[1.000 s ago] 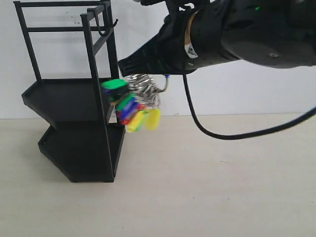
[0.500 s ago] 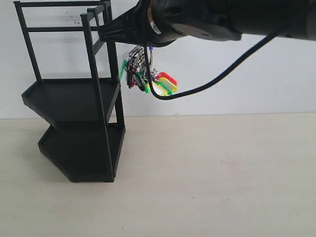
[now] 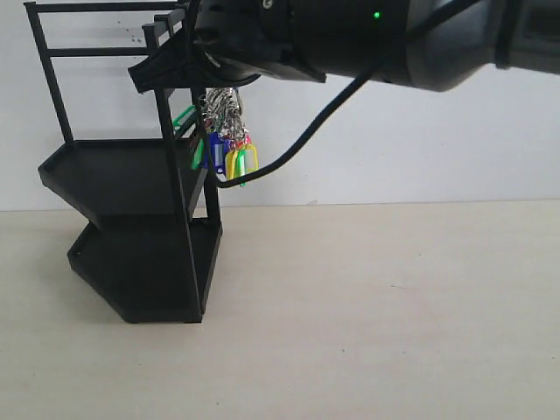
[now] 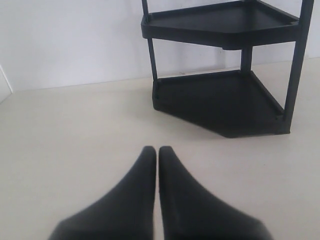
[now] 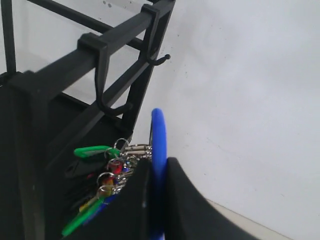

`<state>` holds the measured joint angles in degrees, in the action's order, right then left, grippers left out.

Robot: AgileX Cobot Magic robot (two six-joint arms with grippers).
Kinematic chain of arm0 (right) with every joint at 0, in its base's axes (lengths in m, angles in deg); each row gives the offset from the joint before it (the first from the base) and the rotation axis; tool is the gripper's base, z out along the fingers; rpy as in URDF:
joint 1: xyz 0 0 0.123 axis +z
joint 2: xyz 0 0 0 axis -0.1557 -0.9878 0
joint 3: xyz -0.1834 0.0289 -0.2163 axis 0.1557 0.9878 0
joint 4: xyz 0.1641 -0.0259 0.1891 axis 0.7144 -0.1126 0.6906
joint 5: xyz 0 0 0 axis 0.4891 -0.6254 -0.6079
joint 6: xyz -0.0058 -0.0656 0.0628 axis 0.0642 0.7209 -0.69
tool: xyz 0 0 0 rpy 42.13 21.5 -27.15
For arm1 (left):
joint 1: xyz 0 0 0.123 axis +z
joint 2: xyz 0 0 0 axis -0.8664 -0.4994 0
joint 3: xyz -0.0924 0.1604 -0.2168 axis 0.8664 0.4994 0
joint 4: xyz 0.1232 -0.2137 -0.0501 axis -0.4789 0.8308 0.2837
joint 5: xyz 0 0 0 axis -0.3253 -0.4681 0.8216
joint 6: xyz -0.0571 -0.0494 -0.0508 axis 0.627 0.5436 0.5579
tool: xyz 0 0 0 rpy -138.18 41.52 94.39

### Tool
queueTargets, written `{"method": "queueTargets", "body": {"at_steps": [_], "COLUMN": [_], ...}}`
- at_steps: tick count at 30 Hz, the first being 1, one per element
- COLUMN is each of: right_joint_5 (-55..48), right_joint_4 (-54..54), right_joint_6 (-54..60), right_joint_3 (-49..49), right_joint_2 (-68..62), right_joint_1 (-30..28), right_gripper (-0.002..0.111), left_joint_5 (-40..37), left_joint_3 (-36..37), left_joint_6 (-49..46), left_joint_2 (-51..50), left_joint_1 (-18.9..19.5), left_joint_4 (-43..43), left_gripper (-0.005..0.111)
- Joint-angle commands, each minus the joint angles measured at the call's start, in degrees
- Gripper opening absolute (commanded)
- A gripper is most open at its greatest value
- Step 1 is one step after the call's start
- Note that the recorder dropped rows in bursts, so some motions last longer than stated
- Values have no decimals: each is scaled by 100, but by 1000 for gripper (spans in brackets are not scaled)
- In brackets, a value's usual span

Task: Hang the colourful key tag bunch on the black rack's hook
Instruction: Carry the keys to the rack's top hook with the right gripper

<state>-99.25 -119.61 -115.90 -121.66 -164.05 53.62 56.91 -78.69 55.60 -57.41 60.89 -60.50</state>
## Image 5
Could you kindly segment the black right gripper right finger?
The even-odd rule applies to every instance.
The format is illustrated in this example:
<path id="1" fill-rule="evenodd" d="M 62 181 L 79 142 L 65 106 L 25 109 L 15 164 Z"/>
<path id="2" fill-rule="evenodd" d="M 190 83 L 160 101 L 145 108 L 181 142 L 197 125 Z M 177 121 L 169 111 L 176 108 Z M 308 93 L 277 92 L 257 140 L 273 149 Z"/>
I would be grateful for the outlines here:
<path id="1" fill-rule="evenodd" d="M 164 195 L 166 240 L 256 240 L 217 211 L 196 189 L 175 157 L 167 159 Z"/>

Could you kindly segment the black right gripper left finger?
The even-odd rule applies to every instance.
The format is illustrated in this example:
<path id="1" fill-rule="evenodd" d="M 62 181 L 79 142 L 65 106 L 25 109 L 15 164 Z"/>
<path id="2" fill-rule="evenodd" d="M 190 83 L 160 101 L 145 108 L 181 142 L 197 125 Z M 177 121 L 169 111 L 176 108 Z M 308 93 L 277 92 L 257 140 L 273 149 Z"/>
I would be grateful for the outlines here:
<path id="1" fill-rule="evenodd" d="M 66 240 L 153 240 L 152 164 L 140 160 L 118 196 Z"/>

